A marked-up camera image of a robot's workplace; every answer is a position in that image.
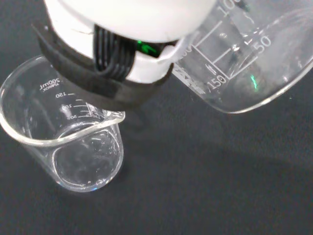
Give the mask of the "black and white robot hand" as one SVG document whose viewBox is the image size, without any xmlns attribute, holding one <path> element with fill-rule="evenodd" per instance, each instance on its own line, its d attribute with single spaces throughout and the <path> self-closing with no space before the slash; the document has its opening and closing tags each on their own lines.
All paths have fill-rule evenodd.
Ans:
<svg viewBox="0 0 313 235">
<path fill-rule="evenodd" d="M 213 0 L 46 0 L 33 24 L 64 84 L 101 109 L 147 101 L 171 76 Z"/>
</svg>

